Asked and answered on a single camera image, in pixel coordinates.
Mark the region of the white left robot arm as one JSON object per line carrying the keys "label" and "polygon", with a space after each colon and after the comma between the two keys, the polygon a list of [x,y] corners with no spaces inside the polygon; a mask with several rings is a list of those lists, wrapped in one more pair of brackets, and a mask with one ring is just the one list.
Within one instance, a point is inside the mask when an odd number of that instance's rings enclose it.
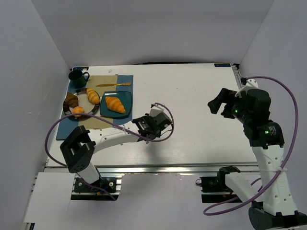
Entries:
{"label": "white left robot arm", "polygon": [[95,153],[124,143],[154,141],[172,125],[172,120],[160,112],[154,117],[145,115],[121,126],[101,130],[78,126],[63,141],[60,150],[69,172],[78,174],[88,184],[94,184],[100,180],[98,170],[91,163]]}

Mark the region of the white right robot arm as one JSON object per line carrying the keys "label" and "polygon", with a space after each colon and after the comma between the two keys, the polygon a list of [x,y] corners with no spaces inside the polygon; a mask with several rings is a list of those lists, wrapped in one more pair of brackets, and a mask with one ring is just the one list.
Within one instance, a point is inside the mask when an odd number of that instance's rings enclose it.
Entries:
{"label": "white right robot arm", "polygon": [[225,104],[223,117],[237,119],[243,125],[256,157],[262,188],[265,190],[251,202],[249,220],[256,230],[288,229],[307,223],[306,214],[299,212],[293,202],[284,168],[284,138],[281,127],[269,119],[271,98],[260,89],[236,92],[223,88],[208,102],[216,114]]}

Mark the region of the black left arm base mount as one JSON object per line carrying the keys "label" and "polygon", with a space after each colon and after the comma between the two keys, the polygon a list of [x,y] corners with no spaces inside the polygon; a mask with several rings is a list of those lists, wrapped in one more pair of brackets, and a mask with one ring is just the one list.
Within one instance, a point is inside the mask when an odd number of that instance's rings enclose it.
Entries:
{"label": "black left arm base mount", "polygon": [[75,178],[71,200],[116,201],[120,188],[121,179],[116,177],[102,177],[93,184],[89,184],[81,178]]}

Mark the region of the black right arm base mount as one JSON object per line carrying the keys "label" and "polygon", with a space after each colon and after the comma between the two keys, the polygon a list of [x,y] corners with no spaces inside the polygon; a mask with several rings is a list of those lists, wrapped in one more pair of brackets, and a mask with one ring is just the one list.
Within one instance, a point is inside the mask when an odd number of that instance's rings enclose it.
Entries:
{"label": "black right arm base mount", "polygon": [[203,204],[214,204],[227,200],[230,200],[230,203],[242,202],[225,184],[225,176],[230,173],[240,173],[240,170],[235,166],[221,167],[216,176],[204,176],[195,181],[195,185],[201,188]]}

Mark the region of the large striped croissant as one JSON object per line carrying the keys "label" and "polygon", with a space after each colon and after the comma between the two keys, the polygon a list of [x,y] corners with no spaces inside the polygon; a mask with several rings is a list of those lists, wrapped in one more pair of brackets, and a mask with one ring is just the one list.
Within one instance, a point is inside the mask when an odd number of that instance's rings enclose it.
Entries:
{"label": "large striped croissant", "polygon": [[124,114],[126,112],[124,105],[121,100],[117,97],[107,96],[105,98],[106,106],[110,111]]}

